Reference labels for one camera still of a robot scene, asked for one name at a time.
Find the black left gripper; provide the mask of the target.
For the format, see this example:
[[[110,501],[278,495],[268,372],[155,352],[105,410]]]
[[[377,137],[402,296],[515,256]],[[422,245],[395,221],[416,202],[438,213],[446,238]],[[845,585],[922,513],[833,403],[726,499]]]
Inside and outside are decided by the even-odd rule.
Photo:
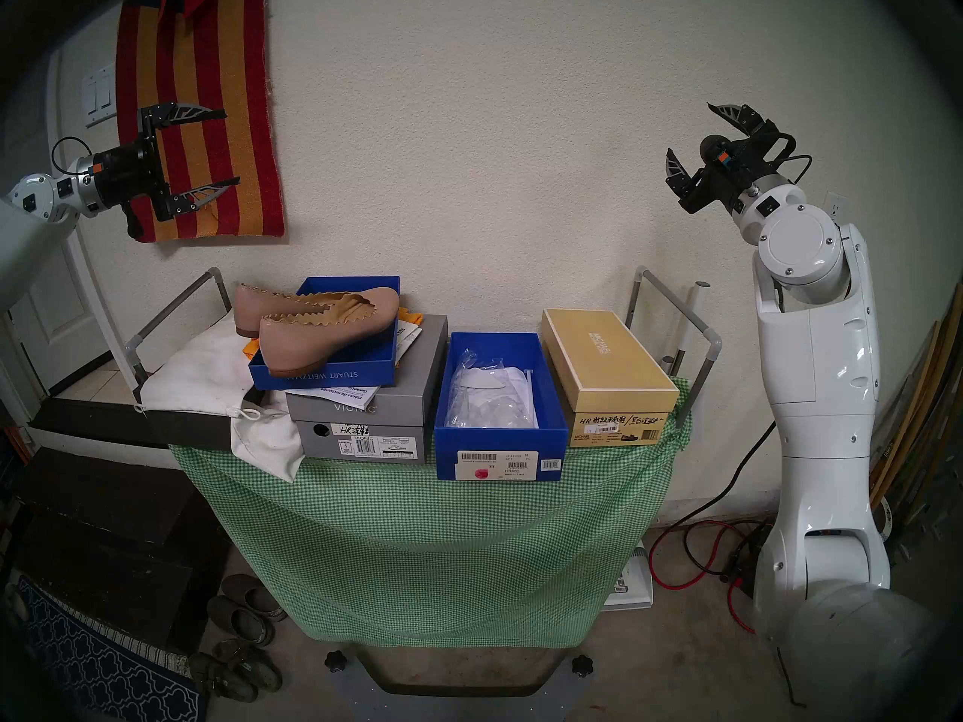
[[[196,213],[241,182],[235,176],[172,194],[165,179],[156,132],[177,125],[222,120],[224,109],[195,104],[155,104],[138,110],[138,137],[94,155],[94,185],[104,207],[110,209],[147,196],[158,221]]]

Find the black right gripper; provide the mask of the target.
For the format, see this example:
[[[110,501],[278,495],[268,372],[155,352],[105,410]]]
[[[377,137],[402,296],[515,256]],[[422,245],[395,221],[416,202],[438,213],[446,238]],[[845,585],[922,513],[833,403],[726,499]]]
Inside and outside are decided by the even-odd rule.
[[[766,191],[787,183],[779,162],[766,155],[786,134],[775,134],[775,125],[748,105],[708,103],[709,110],[744,134],[730,141],[710,135],[700,143],[703,167],[689,174],[672,149],[665,152],[665,182],[686,213],[697,213],[715,201],[733,202],[753,186]]]

